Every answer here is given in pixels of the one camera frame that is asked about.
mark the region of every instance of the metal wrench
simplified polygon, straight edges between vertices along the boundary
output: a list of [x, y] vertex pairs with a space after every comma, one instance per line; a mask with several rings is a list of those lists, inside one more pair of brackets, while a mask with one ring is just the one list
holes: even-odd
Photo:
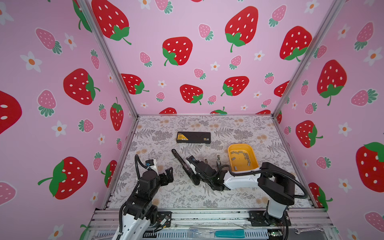
[[317, 225], [316, 227], [309, 227], [309, 228], [302, 228], [302, 229], [295, 228], [294, 230], [295, 230], [296, 234], [300, 234], [301, 232], [309, 232], [309, 231], [313, 231], [313, 230], [320, 230], [322, 232], [324, 231], [322, 225]]

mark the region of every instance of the pink strawberry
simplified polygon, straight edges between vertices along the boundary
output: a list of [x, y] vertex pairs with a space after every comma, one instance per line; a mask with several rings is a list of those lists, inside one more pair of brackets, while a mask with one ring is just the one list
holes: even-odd
[[10, 183], [0, 181], [0, 206], [16, 197], [17, 190]]
[[376, 228], [380, 232], [384, 232], [384, 216], [381, 216], [377, 212], [369, 212], [365, 214], [364, 217], [372, 227]]
[[199, 25], [200, 37], [205, 38], [206, 41], [210, 41], [214, 37], [214, 32], [211, 31], [211, 27], [206, 24]]
[[264, 79], [264, 82], [268, 85], [272, 84], [272, 82], [274, 81], [275, 77], [273, 76], [273, 73], [268, 73], [267, 75], [265, 75], [265, 79]]
[[365, 106], [367, 103], [373, 103], [377, 99], [378, 95], [379, 94], [376, 92], [376, 90], [369, 89], [368, 91], [366, 91], [363, 89], [351, 98], [351, 103], [353, 105], [362, 107]]
[[46, 118], [55, 113], [53, 109], [56, 107], [56, 100], [51, 91], [44, 89], [37, 98], [37, 103], [40, 105], [38, 108], [40, 114]]
[[231, 64], [229, 64], [229, 68], [232, 70], [235, 70], [238, 65], [241, 64], [241, 56], [237, 55], [236, 57], [232, 58]]
[[284, 18], [286, 11], [286, 5], [281, 5], [280, 7], [276, 8], [276, 10], [272, 13], [272, 18], [269, 19], [269, 27], [274, 28], [276, 25], [278, 25], [279, 21]]
[[164, 100], [165, 96], [164, 96], [164, 93], [163, 92], [159, 92], [156, 94], [156, 100], [158, 102], [162, 102]]
[[331, 161], [327, 157], [319, 157], [316, 160], [317, 166], [319, 166], [321, 169], [326, 169], [331, 167]]
[[151, 58], [145, 52], [140, 53], [140, 61], [148, 68], [152, 66]]
[[41, 28], [36, 28], [35, 31], [36, 36], [46, 49], [52, 50], [52, 52], [57, 55], [60, 55], [63, 52], [61, 50], [60, 43], [58, 41], [55, 41], [55, 37], [52, 35], [52, 33]]
[[212, 96], [210, 96], [210, 97], [208, 98], [208, 104], [209, 104], [209, 105], [214, 104], [215, 101], [216, 101], [216, 99], [217, 99], [216, 95], [212, 95]]
[[193, 73], [195, 73], [195, 77], [200, 78], [200, 79], [205, 79], [207, 77], [206, 74], [204, 73], [204, 71], [201, 69], [198, 69], [198, 68], [195, 68]]
[[368, 44], [368, 40], [373, 35], [373, 22], [369, 22], [365, 24], [363, 29], [359, 32], [359, 34], [356, 37], [357, 42], [355, 42], [355, 50], [359, 51], [360, 49], [363, 49]]
[[99, 169], [100, 165], [101, 165], [101, 153], [97, 152], [95, 154], [95, 159], [93, 160], [93, 168], [95, 169], [95, 171]]
[[266, 108], [268, 105], [270, 105], [272, 102], [272, 99], [267, 99], [263, 102], [263, 104], [261, 105], [262, 108]]
[[314, 58], [321, 58], [325, 52], [327, 52], [327, 46], [321, 45], [319, 48], [316, 49], [313, 57]]
[[291, 133], [291, 127], [290, 126], [286, 126], [285, 129], [284, 129], [284, 133], [286, 135], [289, 135]]
[[99, 105], [100, 117], [103, 120], [107, 119], [107, 109], [104, 108], [104, 105], [100, 103]]
[[88, 119], [81, 120], [78, 126], [79, 130], [82, 132], [90, 132], [93, 129], [93, 123]]
[[92, 61], [93, 65], [95, 66], [95, 68], [99, 69], [100, 61], [99, 61], [99, 58], [98, 58], [98, 55], [97, 55], [95, 49], [91, 50], [91, 61]]
[[121, 150], [122, 142], [120, 138], [116, 140], [116, 144], [118, 145], [118, 150]]
[[303, 86], [301, 87], [301, 95], [304, 96], [308, 91], [308, 80], [305, 79], [303, 82]]
[[164, 11], [165, 14], [170, 14], [172, 12], [172, 3], [168, 0], [155, 0], [157, 8], [160, 11]]
[[313, 112], [316, 112], [316, 109], [317, 109], [316, 103], [308, 104], [308, 106], [305, 108], [305, 113], [311, 115]]

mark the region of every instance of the white flower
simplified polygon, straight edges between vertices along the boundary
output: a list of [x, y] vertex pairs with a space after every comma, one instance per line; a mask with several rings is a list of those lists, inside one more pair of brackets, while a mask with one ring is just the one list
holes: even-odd
[[99, 140], [99, 145], [101, 145], [102, 143], [105, 143], [104, 142], [105, 136], [102, 133], [100, 133], [100, 137], [98, 137], [97, 140]]
[[0, 2], [0, 24], [1, 25], [5, 25], [5, 21], [8, 20], [8, 21], [13, 21], [13, 18], [11, 17], [11, 15], [9, 15], [7, 13], [7, 8], [5, 6], [5, 3], [3, 2]]
[[317, 0], [307, 2], [307, 8], [305, 9], [304, 13], [310, 12], [310, 14], [312, 14], [313, 9], [319, 5], [320, 5], [320, 3], [318, 3]]
[[372, 6], [375, 0], [365, 0], [364, 5], [368, 4], [368, 6]]
[[93, 192], [93, 195], [90, 199], [90, 201], [92, 202], [92, 205], [98, 200], [97, 195], [99, 195], [98, 192]]
[[161, 86], [162, 88], [164, 88], [164, 86], [166, 86], [165, 81], [159, 81], [158, 86]]
[[344, 24], [343, 28], [340, 29], [337, 33], [339, 34], [339, 36], [337, 37], [337, 40], [339, 40], [340, 38], [345, 38], [346, 37], [346, 34], [347, 32], [350, 30], [350, 26], [347, 26], [347, 24]]
[[258, 91], [257, 93], [254, 93], [254, 98], [259, 98], [261, 95], [263, 95], [262, 93], [260, 93], [260, 91]]
[[366, 57], [363, 62], [368, 62], [370, 66], [372, 66], [375, 61], [380, 60], [383, 58], [383, 56], [380, 54], [382, 47], [379, 47], [376, 49], [376, 51], [373, 51], [372, 49], [368, 51], [368, 57]]
[[141, 9], [148, 9], [149, 10], [149, 4], [152, 0], [139, 0], [139, 3], [141, 3]]
[[305, 167], [305, 169], [308, 169], [310, 165], [307, 163], [307, 159], [303, 160], [303, 167]]
[[77, 47], [77, 45], [73, 41], [73, 36], [68, 36], [68, 34], [64, 33], [66, 40], [64, 40], [65, 44], [68, 44], [73, 50], [73, 47]]
[[220, 65], [219, 64], [217, 64], [217, 62], [214, 62], [213, 64], [211, 64], [211, 71], [212, 70], [215, 70], [215, 71], [217, 71], [217, 69], [220, 67]]
[[264, 57], [264, 56], [265, 56], [265, 54], [263, 53], [262, 50], [260, 50], [260, 52], [255, 53], [255, 59], [254, 59], [254, 60], [259, 60], [259, 61], [261, 61], [261, 60], [262, 60], [262, 57]]
[[295, 101], [294, 103], [292, 103], [292, 108], [293, 108], [294, 110], [296, 110], [296, 107], [297, 107], [297, 103], [296, 103], [296, 101]]
[[351, 185], [348, 184], [348, 179], [342, 180], [341, 178], [339, 178], [339, 182], [339, 188], [344, 189], [345, 192], [348, 192], [348, 189], [352, 189]]
[[108, 80], [110, 83], [113, 83], [113, 76], [111, 73], [108, 74]]
[[39, 65], [43, 62], [40, 59], [35, 58], [31, 51], [28, 52], [28, 56], [20, 55], [20, 57], [24, 62], [26, 62], [25, 67], [27, 70], [31, 70], [33, 68], [39, 73], [41, 72]]
[[63, 232], [61, 231], [63, 229], [63, 226], [64, 224], [61, 225], [60, 227], [55, 226], [53, 228], [53, 233], [49, 235], [48, 239], [56, 240], [57, 238], [61, 237], [63, 235]]
[[62, 135], [65, 135], [65, 129], [67, 128], [66, 124], [61, 124], [60, 121], [57, 121], [57, 126], [53, 126], [52, 130], [56, 131], [56, 137]]
[[347, 228], [347, 231], [348, 231], [348, 238], [350, 240], [359, 240], [359, 236], [357, 232], [352, 232], [351, 230], [349, 230], [349, 228]]
[[348, 127], [348, 123], [344, 123], [344, 125], [339, 124], [339, 134], [344, 134], [344, 136], [348, 136], [348, 132], [352, 131], [352, 128]]

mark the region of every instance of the yellow bin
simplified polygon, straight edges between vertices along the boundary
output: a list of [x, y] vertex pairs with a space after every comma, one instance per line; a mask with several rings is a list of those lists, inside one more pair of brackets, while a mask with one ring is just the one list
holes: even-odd
[[[248, 166], [248, 160], [245, 158], [245, 154], [247, 153], [248, 157], [250, 159], [250, 166]], [[259, 167], [259, 164], [257, 163], [257, 159], [255, 156], [255, 153], [251, 146], [245, 143], [239, 143], [239, 144], [232, 144], [228, 147], [228, 155], [229, 155], [229, 161], [231, 163], [231, 169], [232, 172], [243, 172], [243, 171], [251, 171], [254, 169], [257, 169]]]

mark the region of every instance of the red strawberry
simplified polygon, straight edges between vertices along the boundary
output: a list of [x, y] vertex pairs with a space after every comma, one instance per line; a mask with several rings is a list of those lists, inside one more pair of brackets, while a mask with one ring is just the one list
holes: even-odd
[[321, 45], [313, 54], [314, 58], [321, 58], [327, 52], [327, 46]]
[[269, 27], [274, 28], [276, 25], [278, 25], [279, 21], [281, 21], [284, 18], [286, 11], [287, 11], [286, 5], [281, 5], [275, 11], [273, 11], [272, 18], [269, 19]]
[[95, 99], [98, 88], [94, 87], [93, 79], [82, 68], [76, 69], [64, 78], [65, 93], [81, 104], [89, 105]]
[[375, 192], [384, 192], [384, 145], [371, 142], [359, 148], [356, 164], [363, 184]]
[[199, 87], [184, 84], [180, 87], [180, 93], [184, 101], [187, 103], [197, 103], [203, 98], [203, 90]]
[[107, 119], [107, 109], [104, 108], [104, 105], [100, 103], [99, 105], [100, 117], [103, 120]]
[[112, 104], [111, 110], [109, 111], [113, 128], [119, 131], [124, 119], [124, 112], [120, 104], [118, 104], [118, 98], [116, 97], [116, 103]]
[[267, 99], [263, 102], [263, 104], [261, 105], [262, 108], [266, 108], [268, 105], [270, 105], [272, 102], [272, 99]]
[[205, 38], [206, 41], [210, 41], [214, 38], [214, 32], [211, 31], [211, 27], [206, 24], [199, 25], [200, 37]]
[[303, 86], [301, 87], [301, 95], [304, 96], [308, 91], [308, 80], [305, 79], [303, 82]]
[[140, 53], [140, 61], [148, 68], [152, 66], [151, 58], [145, 52]]
[[121, 142], [121, 139], [120, 139], [120, 138], [118, 138], [118, 139], [116, 140], [116, 144], [118, 145], [118, 150], [121, 150], [122, 142]]
[[285, 135], [289, 135], [291, 133], [291, 127], [290, 126], [286, 126], [285, 129], [284, 129], [284, 133], [285, 133]]
[[274, 81], [275, 77], [273, 76], [273, 73], [268, 73], [265, 75], [264, 82], [268, 85], [272, 84]]
[[198, 68], [195, 68], [193, 73], [195, 74], [195, 77], [200, 78], [200, 79], [205, 79], [207, 77], [206, 74], [204, 73], [204, 71], [201, 69], [198, 69]]
[[237, 96], [244, 91], [249, 83], [249, 78], [246, 76], [227, 78], [223, 84], [224, 92], [220, 95], [227, 94], [228, 96]]
[[212, 104], [215, 103], [216, 100], [217, 100], [216, 95], [212, 95], [212, 96], [210, 96], [210, 97], [208, 98], [208, 104], [209, 104], [209, 105], [212, 105]]
[[160, 11], [164, 11], [165, 14], [170, 14], [172, 12], [172, 3], [168, 0], [155, 0], [157, 8]]
[[159, 93], [156, 94], [156, 100], [157, 100], [158, 102], [162, 102], [162, 101], [164, 101], [164, 98], [165, 98], [165, 96], [164, 96], [164, 93], [163, 93], [163, 92], [159, 92]]
[[107, 187], [109, 187], [109, 184], [111, 183], [113, 174], [115, 173], [116, 165], [117, 162], [115, 160], [112, 160], [105, 169], [105, 173], [103, 173], [103, 171], [101, 170], [101, 173], [105, 175], [104, 183]]
[[305, 108], [305, 113], [312, 114], [313, 112], [316, 112], [316, 109], [317, 109], [316, 103], [308, 104], [308, 106]]
[[235, 70], [238, 65], [241, 64], [241, 56], [237, 55], [236, 57], [232, 58], [231, 63], [229, 64], [229, 68], [232, 70]]
[[120, 41], [129, 35], [129, 22], [124, 13], [107, 0], [92, 0], [92, 10], [97, 23], [107, 38]]
[[93, 123], [88, 119], [81, 120], [78, 126], [79, 130], [82, 132], [90, 132], [93, 129]]
[[296, 135], [306, 148], [312, 147], [316, 143], [316, 138], [323, 138], [323, 136], [317, 137], [317, 128], [310, 120], [296, 126]]
[[55, 41], [55, 37], [52, 35], [52, 33], [41, 28], [36, 28], [35, 31], [37, 38], [41, 41], [46, 49], [52, 50], [52, 52], [56, 53], [57, 55], [60, 55], [63, 52], [61, 50], [60, 43]]
[[363, 89], [351, 98], [351, 103], [353, 105], [362, 107], [365, 106], [367, 103], [373, 103], [377, 99], [378, 95], [379, 94], [376, 92], [376, 90], [369, 89], [368, 91], [366, 91]]
[[95, 66], [96, 69], [99, 69], [100, 61], [95, 49], [92, 49], [91, 51], [91, 61], [93, 63], [93, 66]]
[[0, 134], [14, 125], [22, 116], [19, 102], [11, 95], [0, 91]]
[[191, 55], [192, 42], [185, 36], [177, 38], [168, 38], [163, 42], [163, 55], [167, 59], [164, 62], [166, 66], [167, 61], [172, 65], [184, 65]]
[[99, 169], [100, 165], [101, 165], [101, 153], [97, 152], [95, 154], [95, 159], [93, 160], [93, 168], [95, 169], [95, 171]]
[[219, 110], [212, 111], [211, 114], [227, 114], [227, 112], [224, 112], [224, 108], [225, 107], [223, 107], [223, 110], [219, 109]]
[[17, 190], [8, 182], [0, 181], [0, 206], [16, 197]]
[[336, 60], [328, 61], [320, 74], [317, 82], [317, 92], [323, 98], [329, 98], [328, 106], [331, 104], [331, 97], [339, 94], [347, 82], [347, 73]]
[[72, 2], [73, 2], [74, 11], [75, 11], [76, 15], [80, 18], [79, 30], [81, 30], [80, 29], [80, 23], [83, 23], [83, 26], [85, 27], [85, 29], [92, 32], [91, 27], [89, 26], [87, 20], [84, 17], [83, 11], [81, 10], [79, 3], [77, 2], [77, 0], [72, 0]]
[[279, 114], [278, 114], [277, 117], [276, 117], [276, 120], [277, 120], [277, 122], [280, 124], [282, 119], [283, 119], [283, 114], [282, 114], [281, 111], [280, 111]]
[[280, 49], [280, 58], [284, 60], [297, 59], [307, 50], [312, 41], [312, 35], [302, 26], [296, 26], [285, 35]]
[[37, 103], [39, 106], [39, 111], [42, 116], [50, 117], [55, 111], [53, 110], [56, 107], [56, 100], [51, 91], [44, 89], [37, 98]]
[[275, 88], [275, 90], [273, 91], [273, 93], [274, 93], [276, 96], [278, 96], [278, 97], [282, 97], [283, 94], [284, 94], [284, 92], [285, 92], [285, 90], [286, 90], [286, 88], [287, 88], [287, 86], [288, 86], [288, 83], [289, 83], [289, 81], [287, 81], [287, 82], [285, 82], [285, 83], [283, 83], [283, 84], [277, 86], [277, 87]]
[[163, 111], [159, 112], [159, 114], [177, 114], [174, 108], [166, 108]]
[[310, 191], [316, 201], [317, 207], [324, 207], [326, 211], [328, 211], [328, 204], [327, 202], [332, 202], [333, 199], [326, 200], [325, 193], [323, 190], [314, 182], [311, 182], [308, 184], [310, 187]]
[[227, 41], [240, 47], [249, 43], [256, 33], [259, 12], [257, 8], [249, 6], [236, 14], [225, 26]]
[[384, 216], [377, 212], [369, 212], [364, 215], [365, 220], [380, 232], [384, 232]]
[[144, 82], [138, 76], [124, 73], [122, 73], [121, 76], [130, 94], [140, 94], [143, 91], [149, 92], [148, 90], [144, 90]]
[[321, 169], [327, 169], [331, 167], [331, 161], [327, 157], [319, 157], [316, 160], [317, 166], [319, 166]]
[[88, 171], [79, 160], [74, 157], [66, 157], [53, 169], [53, 177], [39, 181], [52, 179], [49, 190], [56, 199], [66, 199], [79, 190], [87, 181]]
[[271, 114], [271, 110], [263, 110], [263, 111], [260, 111], [256, 114]]
[[367, 44], [368, 40], [371, 39], [373, 35], [373, 22], [365, 24], [363, 29], [359, 32], [356, 37], [357, 42], [355, 42], [355, 50], [359, 51], [363, 49]]

